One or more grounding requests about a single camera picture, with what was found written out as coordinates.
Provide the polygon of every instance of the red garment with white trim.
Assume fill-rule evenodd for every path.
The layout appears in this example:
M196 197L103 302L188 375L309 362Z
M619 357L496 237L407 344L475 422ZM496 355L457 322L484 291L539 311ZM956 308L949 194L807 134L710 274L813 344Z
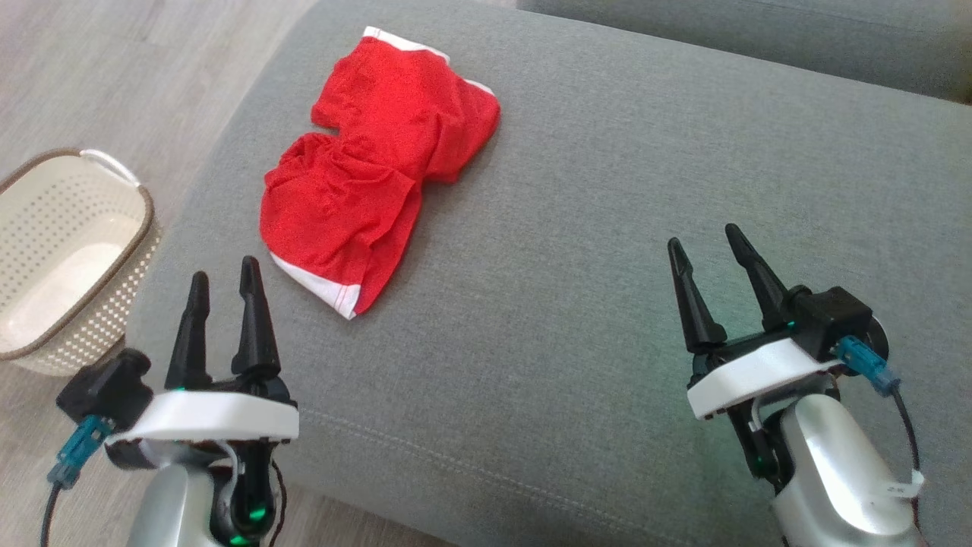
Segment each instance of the red garment with white trim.
M266 173L260 235L287 274L350 319L399 264L422 183L452 183L489 140L500 103L442 52L374 27L340 59L311 121Z

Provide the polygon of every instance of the light wood floor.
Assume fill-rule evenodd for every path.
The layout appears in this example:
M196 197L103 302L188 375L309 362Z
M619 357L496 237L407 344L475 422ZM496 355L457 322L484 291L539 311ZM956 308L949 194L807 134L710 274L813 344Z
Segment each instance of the light wood floor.
M168 224L240 99L313 3L0 0L0 174L51 148L99 148L142 178ZM45 477L73 430L53 403L65 382L0 369L4 546L37 544ZM149 479L93 458L58 503L52 546L124 545ZM289 491L278 545L445 545L295 485Z

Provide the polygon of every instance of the basket handle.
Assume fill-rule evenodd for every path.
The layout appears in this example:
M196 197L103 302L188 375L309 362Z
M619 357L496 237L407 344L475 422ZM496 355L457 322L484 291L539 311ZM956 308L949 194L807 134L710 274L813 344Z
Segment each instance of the basket handle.
M142 183L138 181L138 177L135 176L135 173L131 172L128 167L124 166L122 162L119 162L115 158L112 158L100 150L88 148L86 150L82 150L80 155L82 158L88 158L89 160L92 160L105 169L111 171L113 174L120 177L124 182L127 182L135 188L142 185Z

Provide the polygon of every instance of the gray couch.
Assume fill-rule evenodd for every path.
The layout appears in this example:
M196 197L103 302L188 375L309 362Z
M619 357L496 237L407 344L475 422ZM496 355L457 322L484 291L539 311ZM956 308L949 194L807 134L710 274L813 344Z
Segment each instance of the gray couch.
M967 0L519 0L586 20L899 90L972 100Z
M366 25L490 86L500 128L418 227L375 307L346 321L278 271L263 174ZM240 259L263 264L298 441L289 482L460 545L777 546L771 489L725 419L694 420L665 243L679 236L730 336L759 328L722 235L787 284L847 287L890 334L936 546L965 544L972 369L972 109L789 66L457 0L311 9L226 128L134 303L161 385L190 277L210 274L228 374ZM907 476L893 405L845 400Z

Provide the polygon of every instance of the beige perforated basket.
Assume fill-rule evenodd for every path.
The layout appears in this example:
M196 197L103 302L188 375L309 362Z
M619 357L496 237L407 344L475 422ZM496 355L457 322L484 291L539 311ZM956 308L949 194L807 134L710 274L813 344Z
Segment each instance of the beige perforated basket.
M0 182L0 361L69 376L101 358L159 236L148 191L103 152L52 150Z

